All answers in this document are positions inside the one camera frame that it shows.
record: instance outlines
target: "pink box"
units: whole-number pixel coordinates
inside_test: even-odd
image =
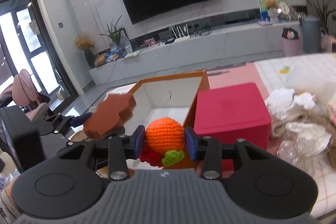
[[[243,138],[267,149],[271,117],[255,83],[205,90],[197,95],[194,131],[222,143]],[[222,168],[232,170],[232,160],[223,160]]]

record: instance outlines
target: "pink chair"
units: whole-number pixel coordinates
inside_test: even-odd
[[[13,101],[21,107],[28,105],[36,107],[35,109],[26,113],[26,116],[32,122],[38,122],[46,116],[49,110],[47,103],[40,103],[38,101],[39,94],[32,82],[29,73],[23,69],[18,75],[14,76],[14,83],[12,86]]]

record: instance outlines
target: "orange box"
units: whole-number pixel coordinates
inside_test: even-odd
[[[197,93],[209,89],[205,70],[140,80],[129,91],[134,95],[136,107],[133,116],[125,122],[126,134],[131,135],[140,124],[147,127],[163,117],[170,117],[183,127],[193,127]],[[186,150],[184,154],[181,162],[165,169],[196,168],[197,162],[190,160]],[[127,164],[130,168],[142,169],[146,168],[144,165],[147,163],[128,160]]]

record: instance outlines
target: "orange crocheted ball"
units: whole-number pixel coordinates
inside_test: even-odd
[[[146,144],[162,156],[170,150],[182,150],[185,144],[184,128],[171,118],[158,119],[146,129]]]

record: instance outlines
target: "red crocheted piece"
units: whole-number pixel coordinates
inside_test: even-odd
[[[162,156],[159,153],[150,150],[146,144],[143,145],[142,152],[140,154],[141,162],[147,162],[151,166],[163,167],[161,160]]]

